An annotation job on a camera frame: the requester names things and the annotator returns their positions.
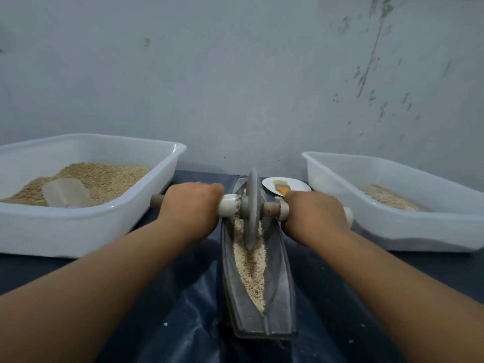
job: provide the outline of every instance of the white wall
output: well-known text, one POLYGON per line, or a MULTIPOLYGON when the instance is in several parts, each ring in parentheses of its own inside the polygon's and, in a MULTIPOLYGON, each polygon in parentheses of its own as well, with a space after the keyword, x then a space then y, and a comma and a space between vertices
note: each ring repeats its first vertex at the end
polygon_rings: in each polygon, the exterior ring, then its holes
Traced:
POLYGON ((265 176, 304 176, 306 150, 482 165, 483 12, 484 0, 0 0, 0 144, 159 138, 188 145, 182 168, 265 176))

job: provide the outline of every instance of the white plastic tub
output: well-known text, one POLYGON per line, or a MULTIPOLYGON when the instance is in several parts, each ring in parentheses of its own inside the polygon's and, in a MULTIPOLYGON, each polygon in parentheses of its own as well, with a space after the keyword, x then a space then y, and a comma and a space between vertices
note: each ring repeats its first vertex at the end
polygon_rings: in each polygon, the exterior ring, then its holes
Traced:
POLYGON ((79 162, 145 165, 153 169, 106 204, 63 209, 0 202, 0 252, 80 257, 126 234, 166 188, 183 144, 97 134, 70 134, 0 146, 0 198, 39 176, 79 162))
POLYGON ((388 250, 471 252, 484 246, 484 194, 389 160, 305 152, 309 185, 353 210, 354 230, 388 250), (430 212, 385 206, 360 189, 376 184, 430 212))

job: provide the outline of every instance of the grinding wheel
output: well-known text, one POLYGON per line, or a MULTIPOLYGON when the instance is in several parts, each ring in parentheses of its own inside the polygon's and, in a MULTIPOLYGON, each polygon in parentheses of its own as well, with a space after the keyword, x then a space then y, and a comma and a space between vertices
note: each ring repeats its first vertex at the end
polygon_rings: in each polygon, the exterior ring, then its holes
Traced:
POLYGON ((251 251, 257 243, 259 233, 259 221, 262 218, 262 197, 260 195, 261 186, 257 171, 252 168, 246 184, 248 200, 248 218, 244 220, 244 245, 251 251))

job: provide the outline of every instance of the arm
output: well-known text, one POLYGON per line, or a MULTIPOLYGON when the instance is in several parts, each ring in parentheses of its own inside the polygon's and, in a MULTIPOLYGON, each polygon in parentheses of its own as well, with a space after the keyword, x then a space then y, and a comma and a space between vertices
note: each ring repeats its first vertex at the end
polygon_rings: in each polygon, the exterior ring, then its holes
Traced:
POLYGON ((172 186, 153 223, 1 296, 1 360, 93 361, 156 274, 215 229, 223 194, 172 186))
POLYGON ((336 198, 292 191, 285 200, 284 231, 346 280, 408 361, 484 361, 484 305, 348 230, 336 198))

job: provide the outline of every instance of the white plate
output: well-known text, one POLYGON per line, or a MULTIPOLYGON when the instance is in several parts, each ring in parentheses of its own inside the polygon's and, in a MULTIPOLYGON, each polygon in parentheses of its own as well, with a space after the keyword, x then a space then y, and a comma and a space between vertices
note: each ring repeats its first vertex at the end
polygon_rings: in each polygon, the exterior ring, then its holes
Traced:
POLYGON ((285 178, 285 177, 270 177, 266 178, 262 181, 262 184, 265 188, 267 188, 272 193, 281 196, 281 193, 275 189, 274 181, 286 181, 292 191, 311 191, 311 187, 305 184, 302 181, 294 178, 285 178))

